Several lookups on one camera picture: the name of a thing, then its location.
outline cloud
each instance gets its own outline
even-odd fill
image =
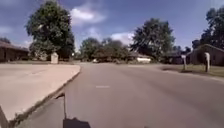
[[[27,40],[24,40],[22,43],[20,43],[19,46],[28,48],[32,42],[33,42],[32,39],[27,39]]]
[[[220,8],[221,6],[224,6],[224,0],[210,0],[211,7],[214,8]]]
[[[99,10],[91,3],[74,7],[70,14],[73,26],[100,23],[106,19],[106,15],[102,13],[102,10]]]
[[[132,37],[134,34],[132,32],[122,32],[122,33],[114,33],[111,35],[111,38],[114,40],[120,40],[125,45],[129,45],[133,43]]]
[[[99,32],[99,29],[97,29],[95,27],[91,27],[91,28],[88,29],[88,36],[96,38],[98,40],[102,39],[102,36],[101,36],[101,34]]]
[[[19,4],[21,0],[0,0],[0,6],[9,7]]]
[[[8,34],[12,32],[12,28],[8,26],[0,26],[0,34]]]

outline blue sky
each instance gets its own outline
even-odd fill
[[[32,42],[25,24],[44,0],[0,0],[0,36],[27,47]],[[91,36],[131,43],[133,31],[150,18],[169,21],[175,44],[191,46],[207,28],[206,12],[224,5],[224,0],[59,0],[70,11],[76,47]]]

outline sidewalk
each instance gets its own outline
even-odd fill
[[[15,118],[78,74],[77,65],[0,65],[0,105]]]

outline yard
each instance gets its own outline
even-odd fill
[[[209,76],[224,77],[224,67],[211,66],[208,73],[205,72],[205,65],[187,65],[186,70],[183,70],[183,65],[167,65],[162,70],[172,70],[181,73],[193,73]]]

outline asphalt road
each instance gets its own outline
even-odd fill
[[[38,109],[19,127],[224,127],[222,80],[160,71],[154,66],[81,66],[81,74],[65,88],[66,120],[61,97]]]

